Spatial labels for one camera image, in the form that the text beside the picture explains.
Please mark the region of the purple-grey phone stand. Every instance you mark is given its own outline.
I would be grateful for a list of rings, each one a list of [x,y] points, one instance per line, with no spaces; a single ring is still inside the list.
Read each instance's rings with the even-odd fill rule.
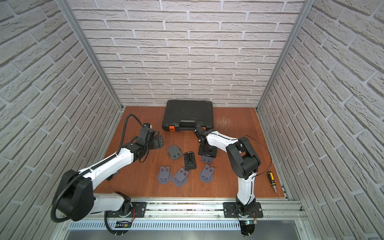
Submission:
[[[210,165],[214,161],[213,157],[202,156],[202,162]]]

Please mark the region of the black phone stand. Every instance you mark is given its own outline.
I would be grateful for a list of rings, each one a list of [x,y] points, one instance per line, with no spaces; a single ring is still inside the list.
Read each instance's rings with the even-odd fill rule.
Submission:
[[[195,158],[194,152],[184,153],[184,162],[185,162],[185,170],[190,171],[190,170],[197,169],[196,158]]]

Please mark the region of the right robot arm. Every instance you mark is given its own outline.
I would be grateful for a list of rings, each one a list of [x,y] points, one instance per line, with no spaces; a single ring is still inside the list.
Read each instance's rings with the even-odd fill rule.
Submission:
[[[249,215],[255,208],[255,178],[261,160],[246,137],[232,138],[216,130],[195,129],[202,146],[215,147],[227,153],[233,172],[238,177],[236,204],[240,215]]]

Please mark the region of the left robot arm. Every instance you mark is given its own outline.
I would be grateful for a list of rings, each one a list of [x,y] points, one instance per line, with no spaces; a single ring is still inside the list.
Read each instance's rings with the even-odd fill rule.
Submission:
[[[118,150],[109,157],[82,170],[65,172],[54,195],[51,220],[55,223],[76,222],[101,212],[116,212],[122,217],[129,215],[132,212],[130,197],[120,192],[96,194],[94,190],[120,169],[163,146],[160,133],[144,127],[139,136],[126,144],[121,142]]]

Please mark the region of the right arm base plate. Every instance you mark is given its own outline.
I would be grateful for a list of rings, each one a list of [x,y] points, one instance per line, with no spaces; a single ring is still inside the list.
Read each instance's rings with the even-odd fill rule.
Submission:
[[[238,202],[224,202],[223,210],[225,218],[263,218],[263,210],[259,202],[251,202],[243,206]]]

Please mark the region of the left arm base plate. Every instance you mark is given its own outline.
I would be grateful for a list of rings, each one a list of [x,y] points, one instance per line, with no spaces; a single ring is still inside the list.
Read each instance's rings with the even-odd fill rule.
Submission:
[[[107,211],[107,218],[143,218],[146,208],[146,202],[124,203],[118,211]]]

